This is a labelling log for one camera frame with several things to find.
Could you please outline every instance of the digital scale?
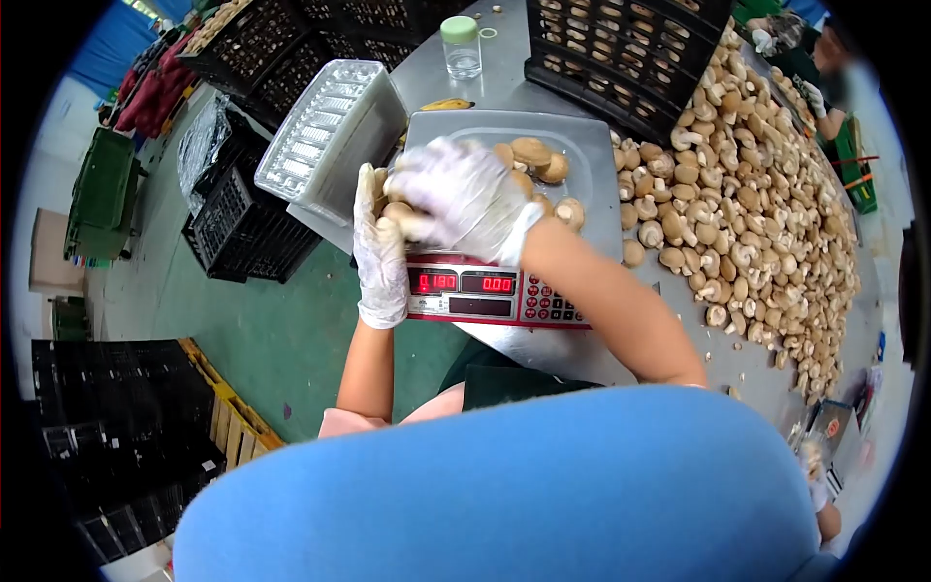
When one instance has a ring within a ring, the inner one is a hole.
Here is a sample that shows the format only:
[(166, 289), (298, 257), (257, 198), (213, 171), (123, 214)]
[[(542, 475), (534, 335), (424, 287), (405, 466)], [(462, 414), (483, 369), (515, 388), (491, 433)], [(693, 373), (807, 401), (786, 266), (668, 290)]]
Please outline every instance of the digital scale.
[[(422, 111), (411, 115), (405, 147), (426, 145), (438, 136), (476, 140), (488, 148), (529, 136), (563, 153), (570, 168), (566, 179), (535, 182), (534, 190), (554, 206), (561, 198), (576, 198), (586, 211), (582, 238), (618, 262), (623, 259), (614, 152), (603, 121), (521, 111)], [(408, 318), (591, 329), (584, 314), (532, 273), (442, 250), (413, 250), (407, 263)]]
[(590, 330), (575, 306), (531, 273), (458, 254), (408, 257), (408, 318)]

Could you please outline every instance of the gloved hand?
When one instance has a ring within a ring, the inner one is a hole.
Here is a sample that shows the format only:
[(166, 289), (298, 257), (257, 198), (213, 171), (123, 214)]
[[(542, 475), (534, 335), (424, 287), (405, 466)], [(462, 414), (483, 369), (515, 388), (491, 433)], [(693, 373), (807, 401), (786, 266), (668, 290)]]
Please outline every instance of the gloved hand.
[(527, 231), (544, 210), (527, 201), (509, 172), (479, 143), (436, 138), (398, 158), (385, 191), (431, 214), (418, 227), (422, 239), (486, 263), (518, 266)]
[(801, 450), (797, 458), (802, 468), (802, 476), (808, 483), (808, 494), (812, 498), (812, 510), (818, 513), (828, 504), (828, 476), (824, 472), (824, 465), (818, 464), (817, 472), (811, 476), (808, 471), (808, 454)]
[(762, 28), (753, 31), (752, 38), (753, 45), (756, 47), (757, 52), (768, 56), (770, 51), (773, 50), (773, 46), (775, 45), (773, 37)]
[(815, 117), (821, 119), (828, 115), (828, 111), (824, 108), (824, 95), (821, 94), (821, 89), (812, 85), (808, 81), (802, 82), (802, 87), (804, 87), (806, 95), (806, 100), (812, 106), (812, 109), (815, 110)]
[(358, 169), (353, 206), (353, 255), (358, 263), (362, 299), (358, 314), (371, 328), (387, 330), (407, 317), (411, 294), (404, 258), (404, 237), (386, 218), (375, 221), (375, 172), (371, 164)]

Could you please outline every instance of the banana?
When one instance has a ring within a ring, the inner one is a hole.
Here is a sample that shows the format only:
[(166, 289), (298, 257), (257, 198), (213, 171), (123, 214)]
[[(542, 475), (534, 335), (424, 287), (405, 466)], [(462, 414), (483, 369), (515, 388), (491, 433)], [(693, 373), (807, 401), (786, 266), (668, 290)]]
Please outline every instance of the banana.
[[(420, 108), (421, 111), (440, 111), (444, 109), (471, 109), (475, 107), (475, 102), (468, 102), (465, 99), (459, 99), (458, 97), (450, 97), (449, 99), (441, 99), (436, 102), (428, 103)], [(404, 143), (407, 141), (407, 130), (404, 131), (404, 134), (401, 135), (398, 139), (398, 147), (404, 147)]]

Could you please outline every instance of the scale display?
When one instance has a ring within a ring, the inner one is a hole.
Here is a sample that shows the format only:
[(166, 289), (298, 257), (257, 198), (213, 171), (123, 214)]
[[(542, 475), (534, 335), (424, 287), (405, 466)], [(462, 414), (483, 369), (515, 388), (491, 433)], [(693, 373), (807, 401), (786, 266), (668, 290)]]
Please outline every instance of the scale display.
[(531, 273), (461, 255), (408, 257), (408, 317), (588, 330), (585, 317)]

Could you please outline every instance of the metal table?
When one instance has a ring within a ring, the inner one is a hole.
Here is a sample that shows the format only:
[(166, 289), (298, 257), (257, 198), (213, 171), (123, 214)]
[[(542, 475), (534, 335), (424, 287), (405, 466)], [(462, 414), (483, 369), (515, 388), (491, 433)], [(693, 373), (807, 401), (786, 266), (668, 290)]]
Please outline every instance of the metal table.
[[(492, 12), (495, 4), (503, 7), (501, 13)], [(482, 15), (479, 28), (491, 27), (498, 31), (495, 38), (481, 41), (482, 74), (469, 81), (451, 79), (446, 72), (442, 41), (439, 34), (434, 34), (391, 74), (408, 111), (416, 111), (440, 99), (460, 97), (475, 102), (479, 109), (594, 117), (555, 93), (524, 80), (523, 64), (530, 58), (530, 44), (526, 4), (522, 0), (481, 0), (466, 14), (476, 12)], [(312, 218), (304, 221), (311, 228), (317, 228), (309, 222)], [(625, 238), (634, 236), (636, 231), (633, 230), (624, 233)], [(352, 251), (351, 239), (336, 244), (347, 252)], [(769, 367), (775, 352), (705, 327), (705, 307), (693, 302), (694, 294), (685, 277), (670, 273), (659, 264), (656, 255), (656, 250), (648, 251), (647, 259), (633, 272), (647, 285), (658, 284), (660, 295), (681, 315), (682, 324), (699, 353), (711, 354), (710, 386), (713, 389), (737, 386), (743, 400), (788, 437), (792, 427), (802, 423), (807, 415), (802, 398), (789, 392), (795, 372)], [(858, 367), (868, 365), (875, 350), (881, 318), (876, 307), (879, 292), (875, 265), (863, 250), (859, 253), (859, 265), (863, 291), (855, 298), (854, 309), (847, 315), (847, 337), (841, 350), (847, 364), (839, 386), (841, 394), (845, 386), (856, 381)], [(636, 384), (633, 374), (608, 352), (595, 332), (530, 330), (478, 323), (456, 325), (529, 368), (608, 386)], [(740, 351), (733, 349), (738, 341), (743, 345)], [(745, 374), (743, 382), (741, 373)]]

